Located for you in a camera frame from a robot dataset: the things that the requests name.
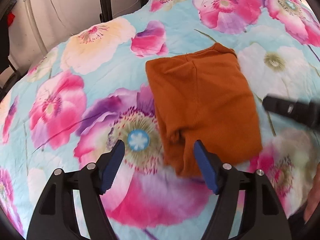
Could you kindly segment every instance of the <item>bed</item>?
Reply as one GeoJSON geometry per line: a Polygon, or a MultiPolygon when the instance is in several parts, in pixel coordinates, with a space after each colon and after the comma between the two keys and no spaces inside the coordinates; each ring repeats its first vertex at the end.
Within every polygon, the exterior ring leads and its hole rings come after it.
{"type": "MultiPolygon", "coordinates": [[[[202,180],[178,178],[164,166],[145,63],[215,42],[237,53],[260,119],[264,150],[238,168],[266,169],[286,215],[297,211],[312,185],[318,136],[267,114],[261,100],[268,93],[319,99],[320,25],[313,12],[299,0],[149,0],[53,48],[1,102],[0,204],[16,230],[26,237],[53,170],[79,170],[121,137],[125,158],[102,196],[118,238],[200,239],[217,196],[202,180]],[[128,143],[133,130],[150,138],[139,154],[128,143]]],[[[240,225],[241,195],[238,206],[230,237],[240,225]]],[[[75,208],[88,237],[76,192],[75,208]]]]}

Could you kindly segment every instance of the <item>orange cloth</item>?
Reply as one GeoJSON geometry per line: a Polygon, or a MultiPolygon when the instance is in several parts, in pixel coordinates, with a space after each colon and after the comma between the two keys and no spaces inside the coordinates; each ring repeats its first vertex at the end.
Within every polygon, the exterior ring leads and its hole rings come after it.
{"type": "Polygon", "coordinates": [[[253,94],[235,52],[219,43],[196,53],[146,63],[164,161],[177,175],[201,175],[193,155],[200,139],[223,162],[249,160],[262,149],[253,94]]]}

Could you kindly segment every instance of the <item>pink petal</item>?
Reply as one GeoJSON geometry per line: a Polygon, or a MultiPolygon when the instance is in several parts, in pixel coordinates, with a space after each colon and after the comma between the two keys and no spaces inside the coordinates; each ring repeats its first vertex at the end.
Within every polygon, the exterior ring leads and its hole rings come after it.
{"type": "Polygon", "coordinates": [[[18,97],[14,99],[13,104],[11,105],[8,115],[4,121],[4,127],[2,130],[2,143],[6,144],[9,139],[9,128],[12,124],[12,120],[17,112],[17,104],[18,104],[18,97]]]}
{"type": "Polygon", "coordinates": [[[167,45],[164,43],[162,44],[162,47],[160,51],[157,53],[158,56],[166,56],[169,52],[169,49],[167,48],[167,45]]]}
{"type": "Polygon", "coordinates": [[[145,115],[155,115],[155,100],[150,86],[141,85],[140,92],[137,93],[137,109],[145,115]]]}
{"type": "Polygon", "coordinates": [[[286,32],[301,44],[305,44],[308,41],[308,32],[300,17],[279,13],[277,18],[284,24],[286,32]]]}
{"type": "Polygon", "coordinates": [[[255,172],[257,169],[263,170],[267,173],[274,166],[274,158],[277,152],[272,143],[263,148],[258,156],[250,160],[248,172],[255,172]]]}
{"type": "Polygon", "coordinates": [[[203,25],[210,29],[214,29],[218,25],[219,10],[200,11],[200,20],[203,25]]]}
{"type": "Polygon", "coordinates": [[[29,112],[30,117],[30,130],[33,130],[38,123],[39,119],[42,117],[42,105],[34,102],[33,106],[29,112]]]}
{"type": "Polygon", "coordinates": [[[308,33],[308,43],[312,44],[313,46],[320,47],[320,25],[307,9],[301,9],[303,10],[305,16],[302,19],[302,22],[304,23],[308,33]]]}
{"type": "Polygon", "coordinates": [[[79,127],[80,116],[75,115],[72,107],[63,109],[59,117],[53,118],[47,123],[49,144],[53,150],[67,144],[70,135],[79,127]]]}
{"type": "Polygon", "coordinates": [[[42,119],[36,123],[35,127],[31,130],[31,139],[35,148],[38,148],[48,142],[49,136],[47,125],[42,119]]]}
{"type": "Polygon", "coordinates": [[[56,93],[59,93],[64,89],[73,90],[73,89],[84,88],[83,79],[80,76],[73,75],[71,71],[64,71],[59,73],[58,75],[59,75],[58,83],[55,86],[56,93]]]}
{"type": "Polygon", "coordinates": [[[248,24],[236,13],[219,13],[217,27],[214,30],[217,30],[222,33],[228,34],[238,34],[245,31],[245,27],[248,24]]]}
{"type": "Polygon", "coordinates": [[[280,12],[280,6],[277,0],[266,0],[266,7],[268,9],[269,15],[273,19],[277,19],[277,15],[280,12]]]}
{"type": "Polygon", "coordinates": [[[19,214],[17,212],[16,206],[13,204],[13,187],[11,182],[11,177],[9,175],[9,172],[5,169],[0,168],[0,182],[4,185],[4,193],[7,196],[9,202],[2,202],[0,198],[0,205],[9,219],[9,221],[12,223],[14,228],[20,233],[23,234],[23,226],[19,217],[19,214]]]}
{"type": "Polygon", "coordinates": [[[132,39],[131,50],[137,56],[152,56],[161,51],[165,40],[164,25],[159,21],[150,21],[147,28],[132,39]]]}
{"type": "Polygon", "coordinates": [[[163,3],[160,0],[153,0],[150,6],[150,12],[156,12],[163,7],[163,3]]]}
{"type": "Polygon", "coordinates": [[[101,135],[106,133],[108,135],[110,125],[113,124],[118,117],[119,114],[110,114],[105,118],[104,122],[95,123],[86,134],[82,134],[80,136],[80,140],[74,149],[74,156],[78,157],[81,163],[84,163],[81,159],[84,155],[90,155],[91,152],[99,147],[101,135]]]}
{"type": "Polygon", "coordinates": [[[254,24],[261,15],[261,0],[242,0],[236,12],[247,24],[254,24]]]}
{"type": "Polygon", "coordinates": [[[134,169],[122,162],[111,189],[101,197],[103,207],[106,210],[112,212],[121,204],[128,193],[133,174],[134,169]]]}
{"type": "Polygon", "coordinates": [[[122,203],[108,217],[138,228],[179,224],[198,216],[212,192],[205,183],[177,178],[172,171],[135,173],[122,203]]]}

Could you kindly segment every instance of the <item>electrical cord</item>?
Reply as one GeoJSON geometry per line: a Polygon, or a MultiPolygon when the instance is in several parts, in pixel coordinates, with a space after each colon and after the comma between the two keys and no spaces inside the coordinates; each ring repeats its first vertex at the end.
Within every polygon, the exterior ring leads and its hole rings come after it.
{"type": "Polygon", "coordinates": [[[52,0],[50,0],[50,2],[51,2],[51,5],[52,5],[52,7],[53,7],[53,9],[54,9],[54,11],[55,11],[55,13],[56,13],[56,15],[57,15],[58,20],[61,22],[62,26],[71,34],[71,36],[74,36],[74,34],[63,24],[63,22],[62,22],[62,20],[60,19],[59,14],[58,14],[58,12],[57,12],[57,10],[56,10],[56,8],[55,8],[52,0]]]}
{"type": "Polygon", "coordinates": [[[120,12],[117,12],[117,13],[116,13],[116,14],[114,14],[112,17],[114,17],[114,16],[118,15],[119,13],[122,13],[122,12],[124,12],[124,11],[126,11],[126,10],[130,9],[131,7],[135,6],[135,5],[137,4],[137,2],[139,2],[139,0],[137,0],[137,1],[136,1],[133,5],[131,5],[130,7],[126,8],[126,9],[124,9],[124,10],[120,11],[120,12]]]}

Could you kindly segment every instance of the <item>metal screw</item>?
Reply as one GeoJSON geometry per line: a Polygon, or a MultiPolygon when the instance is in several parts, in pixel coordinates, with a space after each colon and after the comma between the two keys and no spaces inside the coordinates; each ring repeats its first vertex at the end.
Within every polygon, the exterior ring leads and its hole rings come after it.
{"type": "Polygon", "coordinates": [[[89,163],[89,164],[87,165],[87,169],[88,169],[88,170],[93,170],[95,167],[96,167],[96,164],[95,164],[95,163],[89,163]]]}
{"type": "Polygon", "coordinates": [[[54,175],[60,175],[62,173],[62,169],[55,169],[53,174],[54,175]]]}
{"type": "Polygon", "coordinates": [[[291,114],[291,112],[292,112],[292,110],[293,110],[293,105],[289,105],[289,107],[288,107],[288,114],[291,114]]]}
{"type": "Polygon", "coordinates": [[[263,175],[264,175],[264,171],[263,171],[263,170],[257,170],[256,173],[257,173],[259,176],[263,176],[263,175]]]}
{"type": "Polygon", "coordinates": [[[223,167],[225,170],[231,170],[231,168],[232,168],[231,164],[229,164],[229,163],[224,163],[224,164],[222,165],[222,167],[223,167]]]}

